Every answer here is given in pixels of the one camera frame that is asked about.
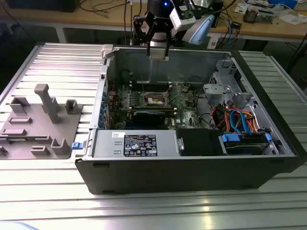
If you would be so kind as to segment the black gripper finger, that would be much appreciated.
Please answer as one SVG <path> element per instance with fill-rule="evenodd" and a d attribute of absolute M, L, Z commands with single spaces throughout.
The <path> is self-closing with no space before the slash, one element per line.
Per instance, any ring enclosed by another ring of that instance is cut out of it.
<path fill-rule="evenodd" d="M 172 43 L 172 28 L 173 25 L 171 21 L 157 21 L 157 45 L 165 47 L 165 58 L 168 57 L 169 48 Z"/>
<path fill-rule="evenodd" d="M 142 25 L 146 23 L 148 25 L 148 31 L 142 31 Z M 154 36 L 154 15 L 147 12 L 144 16 L 135 15 L 133 17 L 133 26 L 136 36 L 140 43 L 147 45 L 146 55 L 150 55 L 150 42 Z"/>

